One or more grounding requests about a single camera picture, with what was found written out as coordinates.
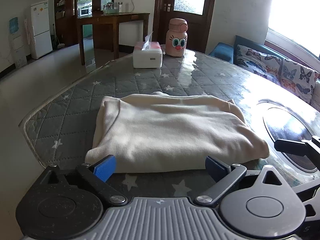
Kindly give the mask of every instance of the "cable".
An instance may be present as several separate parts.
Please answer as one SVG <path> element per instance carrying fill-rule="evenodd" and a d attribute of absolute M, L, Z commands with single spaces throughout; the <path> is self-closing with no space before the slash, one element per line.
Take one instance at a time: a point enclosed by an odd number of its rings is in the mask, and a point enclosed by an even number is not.
<path fill-rule="evenodd" d="M 132 12 L 134 11 L 134 3 L 133 3 L 133 0 L 131 0 L 131 3 L 132 3 L 132 5 L 133 5 L 133 9 L 132 9 L 132 11 L 129 12 L 129 13 L 132 13 Z"/>

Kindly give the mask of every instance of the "metal screw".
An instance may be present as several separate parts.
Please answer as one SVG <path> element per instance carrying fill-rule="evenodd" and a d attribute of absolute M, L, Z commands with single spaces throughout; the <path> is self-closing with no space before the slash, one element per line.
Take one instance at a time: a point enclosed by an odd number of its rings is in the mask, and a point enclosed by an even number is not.
<path fill-rule="evenodd" d="M 199 203 L 202 203 L 202 204 L 207 204 L 207 203 L 212 202 L 212 198 L 204 195 L 204 196 L 196 197 L 196 201 Z"/>
<path fill-rule="evenodd" d="M 126 201 L 124 196 L 112 196 L 110 197 L 110 202 L 113 204 L 121 204 Z"/>

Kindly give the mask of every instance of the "blue cushion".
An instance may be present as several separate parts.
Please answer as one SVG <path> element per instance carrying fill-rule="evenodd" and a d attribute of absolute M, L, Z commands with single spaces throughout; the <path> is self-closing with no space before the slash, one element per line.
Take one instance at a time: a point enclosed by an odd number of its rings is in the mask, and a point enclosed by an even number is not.
<path fill-rule="evenodd" d="M 231 45 L 219 42 L 209 55 L 233 64 L 233 47 Z"/>
<path fill-rule="evenodd" d="M 268 47 L 266 47 L 264 45 L 255 43 L 255 42 L 250 41 L 250 40 L 248 40 L 246 38 L 243 38 L 241 36 L 236 35 L 236 41 L 235 41 L 235 44 L 233 45 L 233 47 L 234 47 L 234 55 L 233 55 L 234 59 L 236 59 L 236 51 L 237 51 L 236 48 L 237 48 L 237 45 L 243 45 L 243 46 L 246 46 L 248 48 L 254 49 L 256 51 L 265 53 L 265 54 L 277 56 L 282 60 L 286 58 L 283 55 L 279 54 L 278 52 L 274 51 L 273 49 L 269 49 Z"/>

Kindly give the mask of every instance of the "cartoon eye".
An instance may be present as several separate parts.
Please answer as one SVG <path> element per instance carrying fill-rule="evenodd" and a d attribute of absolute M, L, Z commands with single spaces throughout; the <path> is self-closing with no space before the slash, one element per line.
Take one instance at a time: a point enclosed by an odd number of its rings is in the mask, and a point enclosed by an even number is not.
<path fill-rule="evenodd" d="M 172 39 L 172 46 L 177 47 L 179 45 L 179 39 L 178 38 L 174 38 Z"/>
<path fill-rule="evenodd" d="M 183 48 L 186 45 L 186 40 L 185 39 L 181 39 L 180 40 L 180 46 Z"/>

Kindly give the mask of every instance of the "sofa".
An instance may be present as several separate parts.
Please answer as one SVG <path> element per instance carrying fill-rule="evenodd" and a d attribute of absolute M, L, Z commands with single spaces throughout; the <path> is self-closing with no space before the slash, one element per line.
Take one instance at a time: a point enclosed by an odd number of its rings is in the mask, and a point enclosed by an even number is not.
<path fill-rule="evenodd" d="M 259 59 L 262 62 L 257 61 L 256 58 L 254 58 L 253 60 L 249 60 L 249 62 L 247 61 L 247 64 L 244 63 L 244 60 L 242 60 L 240 56 L 244 56 L 244 59 L 246 61 L 248 60 L 248 57 L 246 55 L 250 54 L 244 54 L 244 49 L 249 49 L 250 52 L 253 51 L 254 53 L 260 53 L 261 57 L 259 57 Z M 273 49 L 268 48 L 267 46 L 255 43 L 238 35 L 236 35 L 236 40 L 233 46 L 220 42 L 209 55 L 238 65 L 239 67 L 247 69 L 250 72 L 258 74 L 276 83 L 277 85 L 283 87 L 296 96 L 299 96 L 299 98 L 301 98 L 320 112 L 320 80 L 317 79 L 318 73 L 316 71 L 308 69 L 307 67 L 300 65 L 297 62 L 293 62 L 289 58 L 276 52 Z M 263 57 L 265 55 L 267 55 L 269 58 L 271 58 L 272 56 L 277 60 L 279 64 L 277 73 L 272 73 L 262 68 L 262 66 L 266 66 L 263 63 L 266 63 L 268 65 L 272 64 L 270 61 L 263 62 L 264 59 L 267 59 L 267 57 Z M 312 71 L 312 74 L 309 74 L 309 80 L 307 84 L 306 73 L 310 73 L 309 70 Z M 295 80 L 293 80 L 293 76 L 290 75 L 292 73 L 295 74 Z M 299 78 L 301 77 L 300 74 L 304 74 L 304 80 L 301 80 Z"/>

